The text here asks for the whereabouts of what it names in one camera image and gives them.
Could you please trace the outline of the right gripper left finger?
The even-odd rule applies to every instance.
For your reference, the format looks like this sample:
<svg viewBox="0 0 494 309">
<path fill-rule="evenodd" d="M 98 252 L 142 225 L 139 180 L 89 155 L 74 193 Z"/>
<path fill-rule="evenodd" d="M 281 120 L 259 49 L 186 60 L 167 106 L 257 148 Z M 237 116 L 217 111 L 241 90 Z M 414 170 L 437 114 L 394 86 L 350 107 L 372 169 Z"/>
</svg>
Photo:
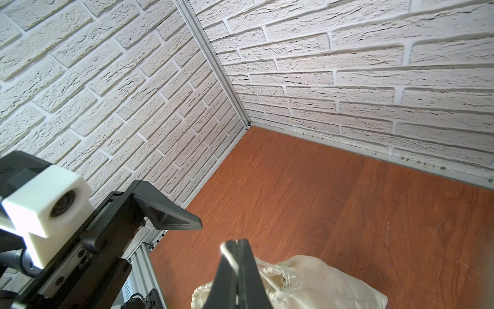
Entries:
<svg viewBox="0 0 494 309">
<path fill-rule="evenodd" d="M 234 240 L 220 245 L 221 259 L 203 308 L 237 308 L 236 245 Z"/>
</svg>

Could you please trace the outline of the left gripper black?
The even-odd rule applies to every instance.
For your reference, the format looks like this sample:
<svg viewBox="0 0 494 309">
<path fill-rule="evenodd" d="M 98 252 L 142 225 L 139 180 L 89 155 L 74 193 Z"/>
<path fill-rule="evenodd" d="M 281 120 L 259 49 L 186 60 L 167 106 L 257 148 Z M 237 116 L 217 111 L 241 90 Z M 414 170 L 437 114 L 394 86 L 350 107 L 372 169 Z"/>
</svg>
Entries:
<svg viewBox="0 0 494 309">
<path fill-rule="evenodd" d="M 111 308 L 132 266 L 122 257 L 147 217 L 157 230 L 201 230 L 199 217 L 148 181 L 111 193 L 61 252 L 41 269 L 19 237 L 1 233 L 1 272 L 32 280 L 22 292 L 1 290 L 1 308 Z"/>
</svg>

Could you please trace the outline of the beige cloth soil bag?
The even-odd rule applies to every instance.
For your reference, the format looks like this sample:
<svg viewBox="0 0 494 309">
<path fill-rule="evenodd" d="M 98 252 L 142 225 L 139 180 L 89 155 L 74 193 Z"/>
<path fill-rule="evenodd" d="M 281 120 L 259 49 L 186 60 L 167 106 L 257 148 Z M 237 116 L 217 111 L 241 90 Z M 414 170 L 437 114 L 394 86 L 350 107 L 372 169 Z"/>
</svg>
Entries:
<svg viewBox="0 0 494 309">
<path fill-rule="evenodd" d="M 255 257 L 272 308 L 385 308 L 388 298 L 364 281 L 312 256 L 270 264 Z M 203 308 L 213 281 L 193 292 L 191 307 Z"/>
</svg>

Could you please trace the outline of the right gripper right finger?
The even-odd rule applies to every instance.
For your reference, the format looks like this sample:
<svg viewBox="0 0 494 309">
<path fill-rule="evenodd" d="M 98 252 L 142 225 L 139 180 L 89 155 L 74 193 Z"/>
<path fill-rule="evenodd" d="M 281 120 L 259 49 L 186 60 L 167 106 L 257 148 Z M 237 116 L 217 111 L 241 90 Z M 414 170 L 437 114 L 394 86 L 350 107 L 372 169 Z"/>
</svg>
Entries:
<svg viewBox="0 0 494 309">
<path fill-rule="evenodd" d="M 238 308 L 272 309 L 270 300 L 257 268 L 253 252 L 247 239 L 237 242 L 238 272 Z"/>
</svg>

